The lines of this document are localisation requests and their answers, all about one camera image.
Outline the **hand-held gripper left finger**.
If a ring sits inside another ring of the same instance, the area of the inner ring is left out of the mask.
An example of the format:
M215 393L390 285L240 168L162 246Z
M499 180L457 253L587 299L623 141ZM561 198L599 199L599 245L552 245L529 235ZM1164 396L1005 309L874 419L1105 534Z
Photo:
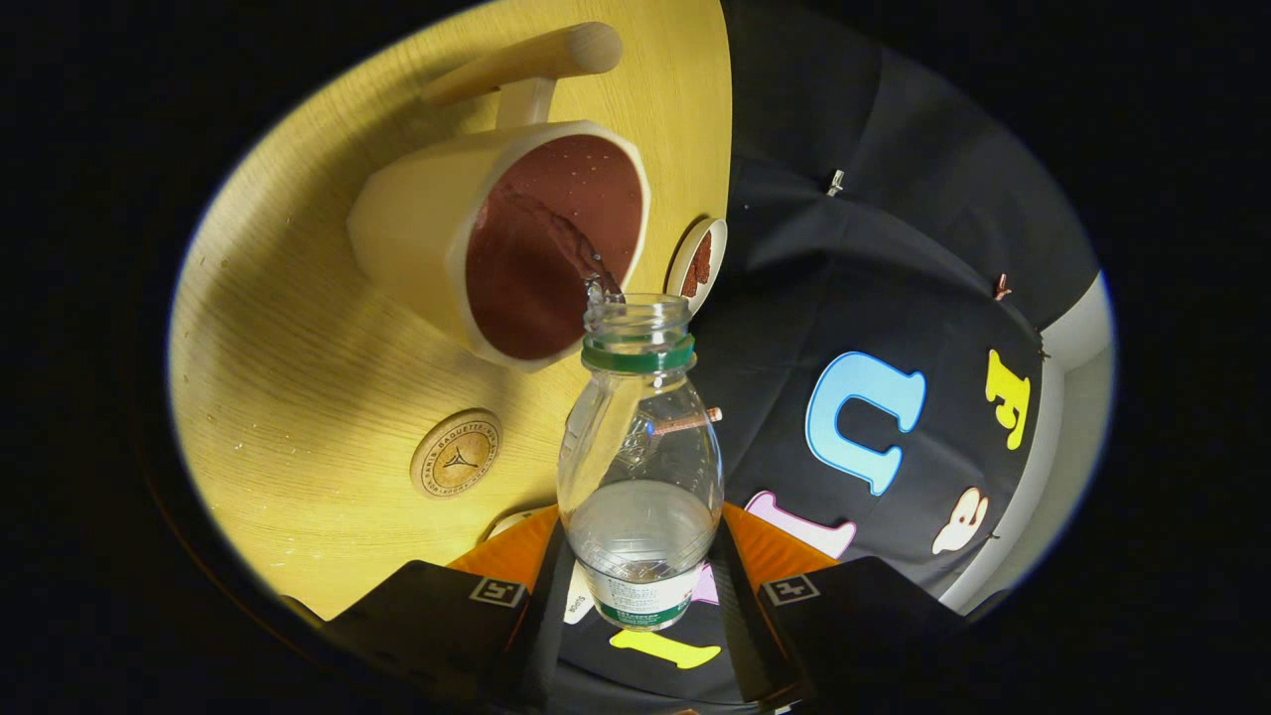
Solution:
M447 566L399 566L325 621L324 638L444 711L540 711L573 569L550 505Z

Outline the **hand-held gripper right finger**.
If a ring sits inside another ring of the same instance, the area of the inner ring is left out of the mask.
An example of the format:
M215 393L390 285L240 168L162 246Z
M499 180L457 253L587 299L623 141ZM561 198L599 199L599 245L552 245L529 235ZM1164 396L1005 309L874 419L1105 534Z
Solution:
M874 709L970 627L881 558L839 563L730 503L709 561L737 683L764 709Z

